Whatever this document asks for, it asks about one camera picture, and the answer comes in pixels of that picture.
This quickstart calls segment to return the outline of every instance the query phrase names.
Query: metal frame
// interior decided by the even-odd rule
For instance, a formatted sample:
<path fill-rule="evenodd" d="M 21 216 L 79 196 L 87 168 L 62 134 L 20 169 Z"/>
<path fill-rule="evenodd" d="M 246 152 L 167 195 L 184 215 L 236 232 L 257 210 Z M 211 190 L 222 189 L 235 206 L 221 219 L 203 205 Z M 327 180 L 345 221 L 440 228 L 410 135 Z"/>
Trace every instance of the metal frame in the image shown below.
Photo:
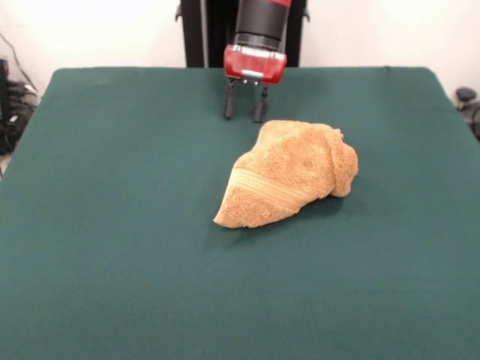
<path fill-rule="evenodd" d="M 224 50 L 225 46 L 231 42 L 235 31 L 238 6 L 239 0 L 181 0 L 184 48 L 188 68 L 222 68 L 224 66 Z M 307 0 L 293 0 L 290 7 L 285 43 L 287 67 L 298 67 L 300 64 L 306 7 Z M 202 20 L 207 21 L 206 26 L 203 26 Z M 204 46 L 204 38 L 207 39 L 208 46 L 207 44 Z"/>
<path fill-rule="evenodd" d="M 185 57 L 188 68 L 204 68 L 202 7 L 200 0 L 181 0 Z"/>

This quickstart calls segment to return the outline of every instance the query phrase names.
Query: towel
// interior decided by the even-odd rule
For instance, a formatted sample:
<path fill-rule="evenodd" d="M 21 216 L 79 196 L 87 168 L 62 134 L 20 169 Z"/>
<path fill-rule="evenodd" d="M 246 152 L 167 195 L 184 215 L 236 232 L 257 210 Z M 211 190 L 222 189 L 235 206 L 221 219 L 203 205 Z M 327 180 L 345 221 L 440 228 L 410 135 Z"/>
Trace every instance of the towel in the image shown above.
<path fill-rule="evenodd" d="M 291 217 L 315 200 L 346 197 L 358 166 L 340 129 L 268 121 L 253 148 L 233 165 L 214 222 L 227 228 L 261 227 Z"/>

